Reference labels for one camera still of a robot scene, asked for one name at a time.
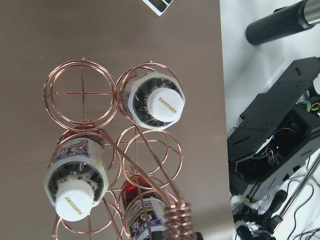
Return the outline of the copper wire bottle basket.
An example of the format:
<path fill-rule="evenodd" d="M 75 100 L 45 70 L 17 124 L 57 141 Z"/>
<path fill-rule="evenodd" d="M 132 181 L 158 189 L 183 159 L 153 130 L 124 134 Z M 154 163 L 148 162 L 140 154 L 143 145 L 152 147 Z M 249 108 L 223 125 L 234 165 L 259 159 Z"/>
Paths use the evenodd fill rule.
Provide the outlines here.
<path fill-rule="evenodd" d="M 53 239 L 131 240 L 122 202 L 123 184 L 131 176 L 142 177 L 164 200 L 164 240 L 202 239 L 193 228 L 191 206 L 175 183 L 184 160 L 181 144 L 168 131 L 176 123 L 164 130 L 147 129 L 136 125 L 124 108 L 122 91 L 128 81 L 149 72 L 173 77 L 181 86 L 172 69 L 153 61 L 129 68 L 118 79 L 85 59 L 65 62 L 48 75 L 43 88 L 45 107 L 65 130 L 56 143 L 48 172 L 63 144 L 90 138 L 104 148 L 109 182 L 99 204 L 84 219 L 66 221 L 56 213 Z"/>

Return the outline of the tea bottle white cap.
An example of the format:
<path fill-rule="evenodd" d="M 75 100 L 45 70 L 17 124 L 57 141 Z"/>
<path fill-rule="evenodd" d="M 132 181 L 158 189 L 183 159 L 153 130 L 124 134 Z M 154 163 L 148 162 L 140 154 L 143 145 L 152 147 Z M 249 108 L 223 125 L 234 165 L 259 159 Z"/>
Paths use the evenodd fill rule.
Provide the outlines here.
<path fill-rule="evenodd" d="M 152 71 L 130 79 L 122 101 L 136 125 L 162 131 L 180 120 L 186 99 L 176 78 Z"/>

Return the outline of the black electronics box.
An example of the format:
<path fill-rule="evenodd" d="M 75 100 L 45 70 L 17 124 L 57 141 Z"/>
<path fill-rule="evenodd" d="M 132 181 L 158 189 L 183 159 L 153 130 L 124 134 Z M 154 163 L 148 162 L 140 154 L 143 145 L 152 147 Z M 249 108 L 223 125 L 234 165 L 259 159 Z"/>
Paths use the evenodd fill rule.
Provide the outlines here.
<path fill-rule="evenodd" d="M 253 201 L 283 184 L 320 146 L 319 98 L 301 96 L 320 73 L 320 60 L 294 60 L 273 86 L 258 94 L 227 139 L 229 189 Z"/>

